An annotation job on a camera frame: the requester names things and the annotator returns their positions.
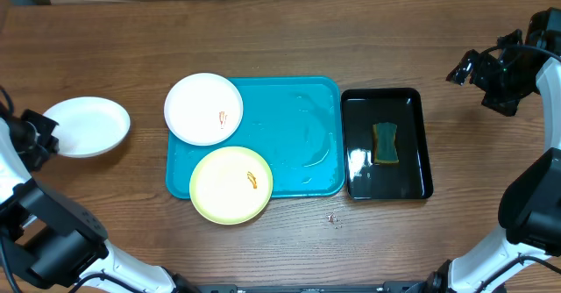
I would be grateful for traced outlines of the green yellow sponge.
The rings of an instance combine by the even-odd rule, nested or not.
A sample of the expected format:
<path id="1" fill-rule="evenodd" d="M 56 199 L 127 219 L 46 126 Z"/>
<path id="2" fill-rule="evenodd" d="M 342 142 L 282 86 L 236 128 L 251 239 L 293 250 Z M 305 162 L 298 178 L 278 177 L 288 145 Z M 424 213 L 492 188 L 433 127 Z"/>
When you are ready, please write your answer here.
<path id="1" fill-rule="evenodd" d="M 397 125 L 389 122 L 373 125 L 375 164 L 397 164 L 399 157 L 396 148 Z"/>

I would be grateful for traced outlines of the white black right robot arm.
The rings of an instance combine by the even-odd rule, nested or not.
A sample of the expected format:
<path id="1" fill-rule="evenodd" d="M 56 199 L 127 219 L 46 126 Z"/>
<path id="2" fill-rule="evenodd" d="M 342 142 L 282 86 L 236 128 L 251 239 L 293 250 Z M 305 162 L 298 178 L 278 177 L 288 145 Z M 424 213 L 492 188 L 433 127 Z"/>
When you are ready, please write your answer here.
<path id="1" fill-rule="evenodd" d="M 526 32 L 499 37 L 493 48 L 468 51 L 447 81 L 483 90 L 482 105 L 506 117 L 536 93 L 543 102 L 544 149 L 505 190 L 499 224 L 467 254 L 446 261 L 413 292 L 502 292 L 505 282 L 560 255 L 560 10 L 539 11 Z"/>

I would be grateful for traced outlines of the white plate with ketchup streak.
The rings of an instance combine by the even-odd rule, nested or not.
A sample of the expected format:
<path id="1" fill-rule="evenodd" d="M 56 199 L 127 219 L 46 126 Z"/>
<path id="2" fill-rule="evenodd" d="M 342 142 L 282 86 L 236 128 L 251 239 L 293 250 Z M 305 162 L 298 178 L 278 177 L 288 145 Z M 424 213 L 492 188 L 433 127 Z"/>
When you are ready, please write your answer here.
<path id="1" fill-rule="evenodd" d="M 55 104 L 43 115 L 57 125 L 58 154 L 88 158 L 117 147 L 131 127 L 131 118 L 120 104 L 102 97 L 81 96 Z"/>

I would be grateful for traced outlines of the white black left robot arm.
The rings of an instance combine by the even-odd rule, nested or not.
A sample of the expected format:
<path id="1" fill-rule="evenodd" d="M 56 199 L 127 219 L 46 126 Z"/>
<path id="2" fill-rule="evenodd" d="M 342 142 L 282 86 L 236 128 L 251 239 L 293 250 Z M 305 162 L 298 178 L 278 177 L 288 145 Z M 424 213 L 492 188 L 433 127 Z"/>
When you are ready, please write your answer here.
<path id="1" fill-rule="evenodd" d="M 32 111 L 16 118 L 1 109 L 1 265 L 12 290 L 21 278 L 72 292 L 195 292 L 181 275 L 115 247 L 91 212 L 32 178 L 55 152 L 54 125 Z"/>

